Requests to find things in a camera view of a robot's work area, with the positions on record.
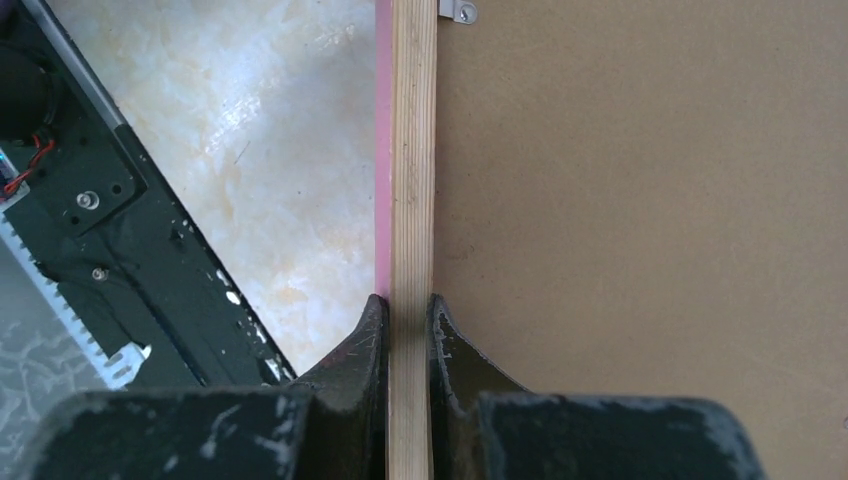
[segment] wood grain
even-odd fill
[[[436,0],[392,2],[388,478],[429,480],[425,314],[433,286]]]

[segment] wooden board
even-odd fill
[[[435,289],[539,391],[694,395],[848,478],[848,2],[439,26]]]
[[[387,469],[404,480],[429,480],[431,465],[424,319],[433,283],[436,7],[377,5],[377,291],[388,293],[391,312]]]

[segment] red wire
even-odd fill
[[[41,161],[47,152],[56,147],[56,140],[52,138],[44,148],[41,148],[41,140],[39,140],[38,135],[33,135],[32,138],[35,140],[35,146],[39,150],[35,153],[35,155],[33,155],[32,160],[29,161],[27,169],[3,187],[3,193],[6,194],[7,197],[11,197],[18,191],[19,188],[21,188],[21,184],[32,174],[35,167],[38,166],[38,162]]]

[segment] black metal frame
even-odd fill
[[[58,148],[6,218],[107,355],[128,342],[152,347],[132,388],[277,385],[294,378],[43,0],[23,0],[7,26],[0,40],[44,56],[65,95],[53,124]],[[0,148],[19,170],[34,151],[24,144]],[[77,205],[85,191],[98,194],[96,210]],[[96,268],[108,271],[105,281],[92,278]]]

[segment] bolt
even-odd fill
[[[92,191],[80,193],[77,195],[77,205],[86,210],[94,210],[100,206],[100,197]]]
[[[109,270],[97,267],[91,271],[91,278],[98,282],[105,282],[109,278]]]

